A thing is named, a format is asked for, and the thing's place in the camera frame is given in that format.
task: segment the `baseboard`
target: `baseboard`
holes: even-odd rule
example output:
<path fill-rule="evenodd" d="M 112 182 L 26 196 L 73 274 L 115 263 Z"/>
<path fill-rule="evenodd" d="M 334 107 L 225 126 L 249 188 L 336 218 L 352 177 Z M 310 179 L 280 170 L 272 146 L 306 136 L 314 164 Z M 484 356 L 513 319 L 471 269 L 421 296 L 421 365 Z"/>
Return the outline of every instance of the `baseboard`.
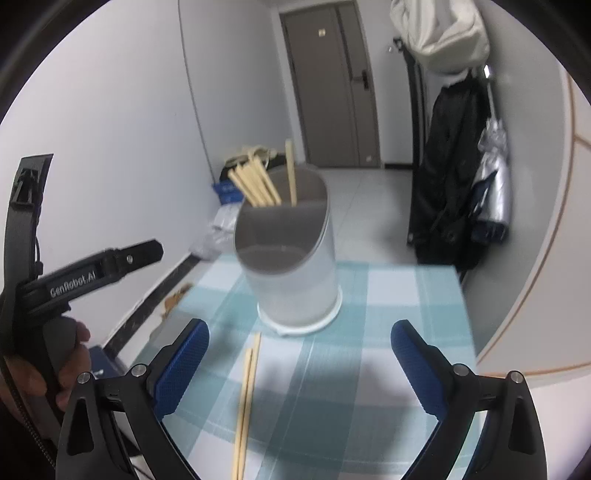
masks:
<path fill-rule="evenodd" d="M 115 360 L 119 352 L 142 326 L 146 319 L 152 315 L 155 308 L 166 298 L 166 295 L 187 275 L 195 265 L 199 263 L 199 257 L 188 255 L 160 282 L 156 288 L 138 305 L 135 311 L 129 315 L 126 321 L 119 327 L 115 334 L 103 347 L 103 351 L 111 360 Z"/>
<path fill-rule="evenodd" d="M 412 170 L 412 163 L 385 163 L 384 168 L 387 170 Z"/>

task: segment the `pair of chopsticks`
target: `pair of chopsticks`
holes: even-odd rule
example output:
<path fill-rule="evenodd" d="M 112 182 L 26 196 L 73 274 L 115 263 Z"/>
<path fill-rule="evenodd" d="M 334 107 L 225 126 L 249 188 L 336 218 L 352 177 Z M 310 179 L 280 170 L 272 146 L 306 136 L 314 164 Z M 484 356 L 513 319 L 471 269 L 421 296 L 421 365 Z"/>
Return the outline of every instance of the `pair of chopsticks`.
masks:
<path fill-rule="evenodd" d="M 285 141 L 285 157 L 287 159 L 291 206 L 296 206 L 296 170 L 291 140 Z M 230 178 L 232 183 L 242 192 L 253 207 L 281 205 L 281 197 L 258 156 L 249 158 L 244 166 L 236 165 L 234 170 L 228 172 L 228 178 Z"/>
<path fill-rule="evenodd" d="M 242 480 L 244 476 L 248 427 L 251 421 L 252 394 L 255 389 L 256 363 L 258 362 L 260 347 L 261 334 L 257 333 L 255 334 L 254 346 L 246 350 L 246 355 L 244 357 L 244 372 L 242 375 L 240 402 L 238 404 L 236 435 L 234 437 L 234 457 L 232 459 L 231 480 Z"/>

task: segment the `plaid tablecloth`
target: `plaid tablecloth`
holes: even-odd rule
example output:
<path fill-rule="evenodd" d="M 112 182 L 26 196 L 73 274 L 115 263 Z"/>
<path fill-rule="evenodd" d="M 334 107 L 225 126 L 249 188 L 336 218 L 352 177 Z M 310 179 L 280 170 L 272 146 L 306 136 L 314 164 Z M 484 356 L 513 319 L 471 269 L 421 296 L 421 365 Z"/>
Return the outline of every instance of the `plaid tablecloth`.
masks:
<path fill-rule="evenodd" d="M 436 419 L 418 403 L 389 333 L 408 319 L 451 363 L 475 367 L 472 335 L 452 268 L 338 265 L 343 306 L 325 330 L 282 338 L 258 319 L 237 260 L 220 257 L 152 336 L 149 362 L 192 317 L 210 346 L 164 424 L 203 480 L 230 478 L 245 349 L 262 332 L 245 480 L 385 480 L 411 465 Z M 461 478 L 478 422 L 450 478 Z"/>

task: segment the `silver screw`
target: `silver screw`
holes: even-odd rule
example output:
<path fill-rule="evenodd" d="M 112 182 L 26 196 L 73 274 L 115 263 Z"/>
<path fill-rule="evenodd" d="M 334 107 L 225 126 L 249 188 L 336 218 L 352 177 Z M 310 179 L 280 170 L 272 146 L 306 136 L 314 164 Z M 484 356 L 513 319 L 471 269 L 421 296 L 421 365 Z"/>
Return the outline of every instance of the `silver screw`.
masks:
<path fill-rule="evenodd" d="M 131 369 L 131 374 L 134 377 L 141 377 L 148 368 L 144 364 L 137 364 Z"/>
<path fill-rule="evenodd" d="M 460 377 L 465 377 L 470 372 L 470 369 L 464 364 L 455 364 L 453 372 Z"/>
<path fill-rule="evenodd" d="M 513 382 L 515 383 L 521 383 L 523 382 L 523 375 L 521 375 L 519 372 L 511 372 L 511 379 L 513 380 Z"/>
<path fill-rule="evenodd" d="M 80 375 L 78 375 L 77 382 L 79 384 L 85 384 L 89 380 L 90 380 L 90 373 L 89 372 L 82 372 Z"/>

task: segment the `brown door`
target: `brown door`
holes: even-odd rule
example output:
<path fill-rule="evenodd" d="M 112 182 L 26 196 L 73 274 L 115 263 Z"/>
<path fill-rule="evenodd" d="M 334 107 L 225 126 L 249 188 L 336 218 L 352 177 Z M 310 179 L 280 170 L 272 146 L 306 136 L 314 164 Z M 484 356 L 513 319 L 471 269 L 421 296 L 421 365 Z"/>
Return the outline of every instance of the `brown door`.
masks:
<path fill-rule="evenodd" d="M 353 3 L 282 16 L 308 161 L 380 165 L 375 101 Z"/>

